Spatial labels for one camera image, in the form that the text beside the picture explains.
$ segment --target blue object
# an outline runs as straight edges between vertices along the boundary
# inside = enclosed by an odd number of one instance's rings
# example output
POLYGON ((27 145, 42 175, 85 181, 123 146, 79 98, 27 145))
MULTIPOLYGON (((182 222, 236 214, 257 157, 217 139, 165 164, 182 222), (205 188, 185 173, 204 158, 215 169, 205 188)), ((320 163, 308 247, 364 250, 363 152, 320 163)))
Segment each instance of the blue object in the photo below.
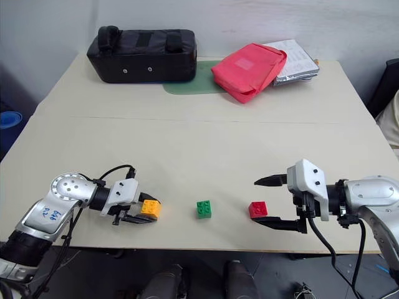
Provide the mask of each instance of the blue object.
POLYGON ((382 267, 381 265, 379 265, 379 264, 376 264, 375 265, 377 268, 379 268, 380 270, 383 270, 384 272, 386 272, 386 273, 388 273, 389 274, 389 270, 388 269, 386 269, 386 268, 384 268, 384 267, 382 267))
POLYGON ((15 111, 0 113, 0 149, 1 156, 6 154, 25 126, 22 114, 15 111))

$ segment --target green mat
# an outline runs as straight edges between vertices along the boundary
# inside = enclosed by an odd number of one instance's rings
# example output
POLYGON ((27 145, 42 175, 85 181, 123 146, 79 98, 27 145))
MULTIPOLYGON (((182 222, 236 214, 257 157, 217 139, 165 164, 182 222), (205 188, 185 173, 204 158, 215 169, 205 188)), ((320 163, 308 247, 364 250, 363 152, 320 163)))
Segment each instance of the green mat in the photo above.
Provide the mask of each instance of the green mat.
POLYGON ((211 67, 219 60, 198 61, 195 78, 189 82, 164 83, 163 89, 172 95, 200 95, 226 92, 213 80, 211 67))

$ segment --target lego brick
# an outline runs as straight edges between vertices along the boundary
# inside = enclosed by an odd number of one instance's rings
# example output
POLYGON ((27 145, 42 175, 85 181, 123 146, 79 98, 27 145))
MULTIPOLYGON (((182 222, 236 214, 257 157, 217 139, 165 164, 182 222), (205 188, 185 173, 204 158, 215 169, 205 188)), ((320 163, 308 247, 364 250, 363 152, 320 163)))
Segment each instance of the lego brick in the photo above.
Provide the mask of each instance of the lego brick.
POLYGON ((251 218, 259 218, 267 216, 267 206, 264 201, 253 201, 249 205, 248 209, 251 218))
POLYGON ((140 214, 149 216, 154 219, 158 219, 160 216, 160 212, 161 212, 161 204, 158 201, 145 199, 140 214))
POLYGON ((197 202, 197 216, 199 219, 212 217, 210 201, 198 201, 197 202))

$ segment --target green lego brick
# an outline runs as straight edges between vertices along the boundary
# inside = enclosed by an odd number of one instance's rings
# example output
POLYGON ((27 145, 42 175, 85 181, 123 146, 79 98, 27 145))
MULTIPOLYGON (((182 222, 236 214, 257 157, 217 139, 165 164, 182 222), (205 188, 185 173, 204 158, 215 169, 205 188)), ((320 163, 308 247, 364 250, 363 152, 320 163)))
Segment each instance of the green lego brick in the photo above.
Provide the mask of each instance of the green lego brick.
POLYGON ((212 217, 210 201, 198 201, 197 202, 197 216, 200 219, 212 217))

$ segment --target red lego brick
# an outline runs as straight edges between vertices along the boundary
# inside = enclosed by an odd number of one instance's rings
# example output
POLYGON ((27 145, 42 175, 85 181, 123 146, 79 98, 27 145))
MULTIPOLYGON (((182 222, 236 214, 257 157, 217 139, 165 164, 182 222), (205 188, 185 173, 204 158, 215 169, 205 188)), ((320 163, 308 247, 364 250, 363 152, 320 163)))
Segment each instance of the red lego brick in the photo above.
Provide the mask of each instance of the red lego brick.
POLYGON ((267 206, 264 201, 253 201, 249 205, 248 209, 251 218, 259 218, 267 216, 267 206))

